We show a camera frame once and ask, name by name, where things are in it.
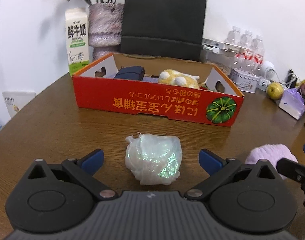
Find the circular disc cover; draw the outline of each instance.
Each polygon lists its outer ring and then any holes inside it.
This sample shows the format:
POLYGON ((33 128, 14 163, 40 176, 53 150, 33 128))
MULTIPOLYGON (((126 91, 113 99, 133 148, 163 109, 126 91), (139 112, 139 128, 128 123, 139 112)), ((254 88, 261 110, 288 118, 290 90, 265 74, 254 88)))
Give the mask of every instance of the circular disc cover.
POLYGON ((229 228, 251 234, 285 229, 297 212, 297 202, 283 182, 264 178, 218 188, 210 197, 209 207, 229 228))
POLYGON ((6 202, 6 213, 15 229, 38 234, 72 228, 91 212, 94 202, 83 187, 69 182, 41 183, 21 187, 6 202))

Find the textured ceramic vase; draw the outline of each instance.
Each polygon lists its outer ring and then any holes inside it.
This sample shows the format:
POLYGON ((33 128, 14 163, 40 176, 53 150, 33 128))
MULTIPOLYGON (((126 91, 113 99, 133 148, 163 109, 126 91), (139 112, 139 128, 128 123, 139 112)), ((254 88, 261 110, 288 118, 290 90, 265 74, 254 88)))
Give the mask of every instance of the textured ceramic vase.
POLYGON ((123 10, 121 3, 89 6, 89 45, 94 47, 93 60, 119 51, 123 10))

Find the green pumpkin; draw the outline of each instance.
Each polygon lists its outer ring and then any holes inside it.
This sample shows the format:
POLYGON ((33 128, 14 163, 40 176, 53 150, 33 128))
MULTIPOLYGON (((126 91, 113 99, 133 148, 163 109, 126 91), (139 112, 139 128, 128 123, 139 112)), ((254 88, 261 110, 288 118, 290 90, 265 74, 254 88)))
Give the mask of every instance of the green pumpkin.
POLYGON ((207 106, 207 119, 213 123, 226 122, 233 116, 236 108, 236 102, 232 98, 216 98, 207 106))

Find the plush toy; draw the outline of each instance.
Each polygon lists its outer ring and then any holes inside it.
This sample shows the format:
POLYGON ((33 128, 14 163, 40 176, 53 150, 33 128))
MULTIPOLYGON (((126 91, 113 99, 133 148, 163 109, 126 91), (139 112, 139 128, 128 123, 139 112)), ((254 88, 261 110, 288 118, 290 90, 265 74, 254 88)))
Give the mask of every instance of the plush toy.
POLYGON ((191 76, 179 71, 166 69, 160 73, 158 83, 199 89, 199 76, 191 76))

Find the brown table top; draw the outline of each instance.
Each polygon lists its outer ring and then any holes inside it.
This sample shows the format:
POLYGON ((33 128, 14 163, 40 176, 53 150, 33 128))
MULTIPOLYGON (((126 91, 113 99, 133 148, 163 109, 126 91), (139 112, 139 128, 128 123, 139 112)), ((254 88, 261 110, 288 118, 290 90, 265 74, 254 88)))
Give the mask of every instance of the brown table top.
MULTIPOLYGON (((103 167, 94 175, 112 189, 179 190, 185 192, 207 178, 198 164, 198 153, 208 148, 223 158, 246 159, 264 144, 285 144, 305 164, 305 117, 299 121, 267 99, 265 93, 246 93, 236 122, 231 128, 172 121, 151 115, 130 115, 78 108, 72 82, 65 75, 40 93, 0 132, 0 239, 12 231, 5 201, 36 158, 60 163, 67 157, 80 158, 96 148, 105 153, 103 167), (181 141, 180 177, 169 186, 140 186, 125 166, 125 138, 136 132, 175 135, 181 141)), ((286 180, 298 200, 297 216, 290 228, 305 239, 305 208, 299 184, 286 180)))

